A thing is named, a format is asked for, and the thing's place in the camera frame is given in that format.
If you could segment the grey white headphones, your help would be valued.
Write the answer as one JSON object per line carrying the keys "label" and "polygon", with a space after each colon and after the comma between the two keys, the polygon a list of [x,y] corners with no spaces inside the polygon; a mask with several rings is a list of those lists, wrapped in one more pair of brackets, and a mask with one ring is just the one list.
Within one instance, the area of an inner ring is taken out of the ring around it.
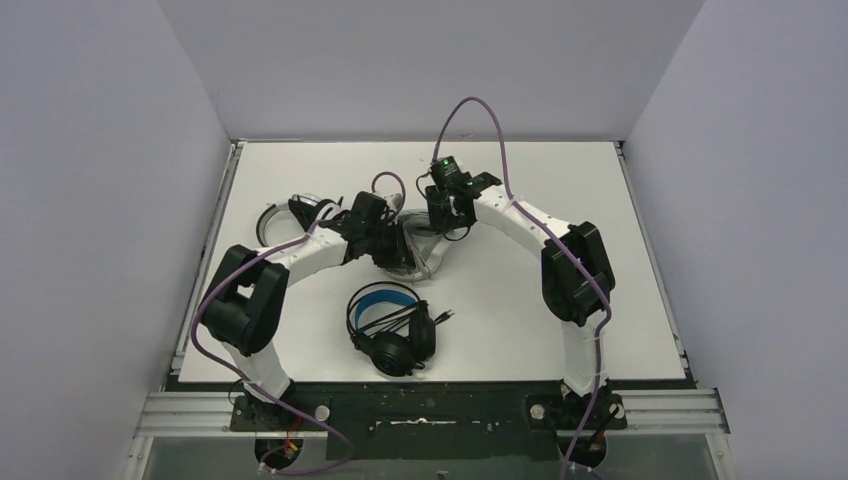
{"label": "grey white headphones", "polygon": [[398,223],[405,230],[408,245],[415,257],[416,268],[411,271],[380,269],[389,278],[403,283],[414,284],[431,279],[439,269],[451,243],[430,226],[428,213],[423,209],[401,212],[398,215]]}

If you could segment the black headphones with blue band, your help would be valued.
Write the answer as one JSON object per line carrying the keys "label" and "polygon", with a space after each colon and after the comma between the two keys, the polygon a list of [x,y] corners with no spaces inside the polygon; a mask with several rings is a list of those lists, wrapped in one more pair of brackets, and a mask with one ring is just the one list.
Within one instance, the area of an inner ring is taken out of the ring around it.
{"label": "black headphones with blue band", "polygon": [[407,285],[366,284],[351,296],[345,315],[354,348],[386,376],[410,376],[435,355],[436,320],[428,302]]}

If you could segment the white and black headphones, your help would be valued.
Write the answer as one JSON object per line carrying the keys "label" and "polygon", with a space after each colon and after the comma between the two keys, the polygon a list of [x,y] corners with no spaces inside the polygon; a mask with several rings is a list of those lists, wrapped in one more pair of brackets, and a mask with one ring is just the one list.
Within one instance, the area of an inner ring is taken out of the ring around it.
{"label": "white and black headphones", "polygon": [[318,197],[310,193],[293,194],[289,199],[271,203],[260,214],[255,225],[255,236],[260,246],[268,247],[267,227],[277,215],[290,214],[298,224],[308,230],[315,222],[328,221],[342,213],[344,197],[338,200]]}

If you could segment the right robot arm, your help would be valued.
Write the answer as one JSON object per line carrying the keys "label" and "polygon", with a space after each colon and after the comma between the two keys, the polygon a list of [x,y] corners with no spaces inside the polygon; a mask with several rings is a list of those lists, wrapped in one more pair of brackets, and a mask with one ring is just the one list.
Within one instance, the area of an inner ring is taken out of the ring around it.
{"label": "right robot arm", "polygon": [[554,218],[511,196],[489,172],[471,175],[451,156],[431,162],[433,184],[424,189],[430,223],[445,233],[478,223],[494,228],[540,262],[541,295],[562,323],[563,383],[571,391],[562,400],[564,417],[578,427],[602,413],[594,392],[606,382],[599,345],[609,320],[616,280],[599,229]]}

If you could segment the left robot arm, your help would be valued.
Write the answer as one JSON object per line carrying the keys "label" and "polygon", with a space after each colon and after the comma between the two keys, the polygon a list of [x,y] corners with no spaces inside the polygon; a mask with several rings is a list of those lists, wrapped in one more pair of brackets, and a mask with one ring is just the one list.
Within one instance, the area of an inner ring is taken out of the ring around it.
{"label": "left robot arm", "polygon": [[402,208],[399,194],[362,191],[348,208],[332,199],[294,195],[283,210],[304,234],[275,247],[237,244],[224,253],[194,322],[227,348],[231,358],[216,363],[243,380],[267,424],[284,426],[296,411],[296,400],[287,392],[292,380],[272,344],[287,289],[362,256],[389,268],[411,264],[396,218]]}

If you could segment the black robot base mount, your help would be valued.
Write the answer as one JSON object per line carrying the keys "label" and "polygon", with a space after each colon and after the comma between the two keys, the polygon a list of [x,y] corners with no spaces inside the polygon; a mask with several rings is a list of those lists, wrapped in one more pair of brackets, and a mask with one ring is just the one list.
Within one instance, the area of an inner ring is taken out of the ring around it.
{"label": "black robot base mount", "polygon": [[575,454],[628,422],[620,395],[595,400],[567,393],[558,380],[507,382],[300,382],[283,397],[295,413],[235,398],[230,430],[256,433],[262,455],[290,440],[304,449],[324,440],[324,457],[355,460],[556,460],[576,428]]}

